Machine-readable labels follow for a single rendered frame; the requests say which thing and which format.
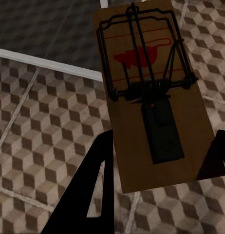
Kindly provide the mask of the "mousetrap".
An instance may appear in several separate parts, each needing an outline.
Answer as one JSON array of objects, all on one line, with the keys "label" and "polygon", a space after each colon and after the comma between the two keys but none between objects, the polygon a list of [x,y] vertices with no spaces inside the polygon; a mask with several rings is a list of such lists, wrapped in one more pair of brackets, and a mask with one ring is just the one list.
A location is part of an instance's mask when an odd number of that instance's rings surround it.
[{"label": "mousetrap", "polygon": [[91,13],[122,193],[225,176],[171,0]]}]

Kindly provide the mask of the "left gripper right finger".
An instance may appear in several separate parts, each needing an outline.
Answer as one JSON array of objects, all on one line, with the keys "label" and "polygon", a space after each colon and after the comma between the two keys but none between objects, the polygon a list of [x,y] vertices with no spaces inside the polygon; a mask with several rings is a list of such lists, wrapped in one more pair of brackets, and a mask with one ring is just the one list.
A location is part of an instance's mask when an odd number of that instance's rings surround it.
[{"label": "left gripper right finger", "polygon": [[220,129],[217,131],[216,141],[219,147],[222,160],[225,162],[225,130]]}]

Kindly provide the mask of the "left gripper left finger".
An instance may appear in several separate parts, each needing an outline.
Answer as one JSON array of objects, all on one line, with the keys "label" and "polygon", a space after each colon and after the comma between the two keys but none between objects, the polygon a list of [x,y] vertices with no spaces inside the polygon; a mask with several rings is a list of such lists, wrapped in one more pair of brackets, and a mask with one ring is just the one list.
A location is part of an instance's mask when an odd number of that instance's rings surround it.
[{"label": "left gripper left finger", "polygon": [[[86,217],[103,161],[101,216]],[[113,130],[96,137],[41,234],[114,234]]]}]

